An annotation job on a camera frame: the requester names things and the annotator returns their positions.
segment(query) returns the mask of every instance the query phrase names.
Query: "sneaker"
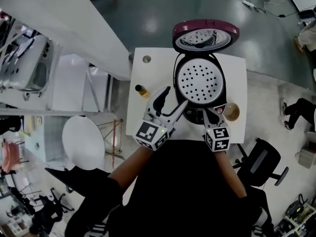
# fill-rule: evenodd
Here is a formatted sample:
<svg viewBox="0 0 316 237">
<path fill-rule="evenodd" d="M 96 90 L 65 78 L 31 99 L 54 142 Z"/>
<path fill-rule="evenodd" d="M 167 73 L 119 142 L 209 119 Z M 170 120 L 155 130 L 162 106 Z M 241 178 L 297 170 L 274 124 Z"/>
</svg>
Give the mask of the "sneaker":
<svg viewBox="0 0 316 237">
<path fill-rule="evenodd" d="M 286 104 L 284 98 L 281 98 L 280 105 L 281 105 L 281 117 L 284 117 L 284 116 L 286 116 L 285 109 L 287 108 L 287 104 Z"/>
<path fill-rule="evenodd" d="M 285 127 L 287 130 L 292 131 L 292 129 L 288 126 L 288 122 L 287 122 L 287 121 L 284 121 L 283 125 L 284 125 L 284 127 Z"/>
</svg>

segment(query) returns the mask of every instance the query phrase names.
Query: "black t-shirt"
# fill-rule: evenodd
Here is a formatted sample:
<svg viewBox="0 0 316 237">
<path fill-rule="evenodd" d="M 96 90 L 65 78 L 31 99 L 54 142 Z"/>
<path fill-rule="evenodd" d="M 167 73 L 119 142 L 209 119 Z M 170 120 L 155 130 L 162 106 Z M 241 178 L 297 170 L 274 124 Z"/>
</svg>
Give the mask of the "black t-shirt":
<svg viewBox="0 0 316 237">
<path fill-rule="evenodd" d="M 100 180 L 71 218 L 65 237 L 83 236 L 121 201 L 118 183 Z M 107 228 L 110 237 L 246 237 L 257 217 L 250 204 L 225 182 L 205 142 L 168 140 L 139 174 L 128 205 L 111 212 Z"/>
</svg>

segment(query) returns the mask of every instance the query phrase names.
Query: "rice cooker lid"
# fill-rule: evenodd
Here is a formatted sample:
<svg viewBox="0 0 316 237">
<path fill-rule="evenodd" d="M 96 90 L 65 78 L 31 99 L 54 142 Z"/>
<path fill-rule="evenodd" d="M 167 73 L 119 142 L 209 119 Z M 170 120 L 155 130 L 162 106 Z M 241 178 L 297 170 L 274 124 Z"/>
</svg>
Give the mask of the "rice cooker lid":
<svg viewBox="0 0 316 237">
<path fill-rule="evenodd" d="M 221 20 L 195 19 L 177 24 L 172 36 L 179 53 L 213 53 L 232 45 L 239 38 L 239 28 Z"/>
</svg>

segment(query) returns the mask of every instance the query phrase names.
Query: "white table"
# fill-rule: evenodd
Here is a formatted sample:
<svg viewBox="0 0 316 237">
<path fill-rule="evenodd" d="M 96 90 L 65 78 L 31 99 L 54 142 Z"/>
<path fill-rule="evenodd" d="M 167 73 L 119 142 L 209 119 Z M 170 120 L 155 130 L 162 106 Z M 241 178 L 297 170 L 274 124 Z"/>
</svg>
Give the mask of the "white table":
<svg viewBox="0 0 316 237">
<path fill-rule="evenodd" d="M 145 55 L 151 57 L 149 63 L 143 62 Z M 135 49 L 127 109 L 127 135 L 134 134 L 136 123 L 143 117 L 146 108 L 147 99 L 141 97 L 135 90 L 137 84 L 143 85 L 151 94 L 163 87 L 171 86 L 162 111 L 168 114 L 177 106 L 173 89 L 173 66 L 177 55 L 178 52 L 173 48 Z M 236 121 L 227 121 L 231 128 L 231 143 L 243 143 L 247 114 L 246 62 L 243 58 L 225 54 L 215 53 L 215 56 L 225 75 L 227 102 L 236 103 L 240 109 L 240 116 Z M 203 140 L 204 126 L 193 124 L 184 116 L 180 117 L 175 128 L 176 131 L 171 136 L 172 140 Z"/>
<path fill-rule="evenodd" d="M 62 139 L 67 156 L 79 168 L 93 170 L 103 162 L 103 136 L 91 119 L 71 117 L 64 126 Z"/>
</svg>

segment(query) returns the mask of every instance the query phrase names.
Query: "round white table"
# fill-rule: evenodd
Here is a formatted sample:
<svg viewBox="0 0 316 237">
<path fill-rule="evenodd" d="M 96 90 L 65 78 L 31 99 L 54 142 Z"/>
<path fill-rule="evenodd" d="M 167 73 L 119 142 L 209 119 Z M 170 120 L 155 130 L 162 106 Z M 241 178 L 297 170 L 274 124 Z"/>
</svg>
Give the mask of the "round white table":
<svg viewBox="0 0 316 237">
<path fill-rule="evenodd" d="M 63 129 L 63 145 L 69 159 L 79 168 L 93 170 L 104 160 L 102 133 L 91 119 L 71 117 Z"/>
</svg>

